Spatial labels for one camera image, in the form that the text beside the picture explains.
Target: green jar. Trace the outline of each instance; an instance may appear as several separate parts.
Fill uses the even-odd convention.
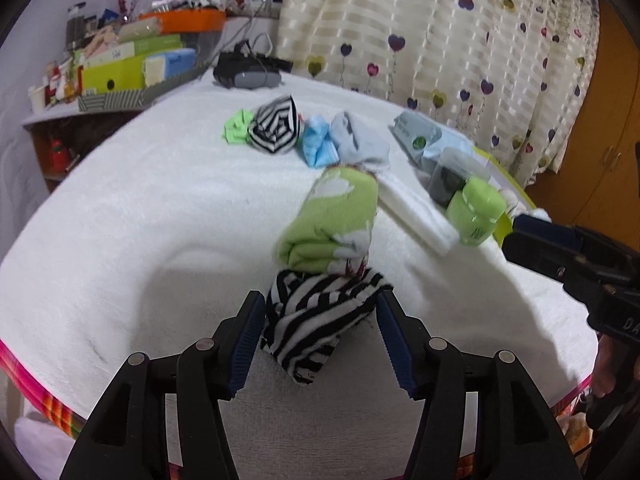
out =
[[[494,186],[472,176],[447,207],[447,219],[464,245],[477,246],[491,236],[507,203]]]

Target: curtain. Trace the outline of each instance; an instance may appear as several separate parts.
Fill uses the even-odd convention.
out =
[[[599,25],[598,0],[284,0],[276,52],[463,132],[524,186],[560,168]]]

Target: green lid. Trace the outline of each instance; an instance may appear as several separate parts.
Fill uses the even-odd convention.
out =
[[[462,190],[467,205],[479,215],[497,220],[507,209],[507,203],[494,186],[481,178],[472,176]]]

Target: white bed sheet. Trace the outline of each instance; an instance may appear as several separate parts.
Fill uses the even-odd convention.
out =
[[[284,92],[305,115],[358,114],[391,145],[392,172],[424,193],[388,125],[401,109],[285,76],[277,90],[202,83],[157,104],[96,149],[37,211],[0,267],[0,339],[54,396],[87,417],[134,351],[181,352],[267,291],[274,245],[318,172],[296,153],[228,146],[222,125]],[[506,263],[491,240],[439,258],[380,208],[370,264],[408,314],[462,351],[511,349],[549,405],[588,376],[586,310],[551,280]],[[222,403],[242,480],[401,475],[421,403],[398,387],[375,320],[349,332],[301,387],[257,351]],[[470,410],[462,454],[473,451]],[[179,463],[175,417],[170,459]]]

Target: white paper cup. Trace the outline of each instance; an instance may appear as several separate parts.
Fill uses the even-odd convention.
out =
[[[40,114],[44,111],[44,86],[33,89],[29,92],[29,99],[31,99],[31,110],[34,114]]]

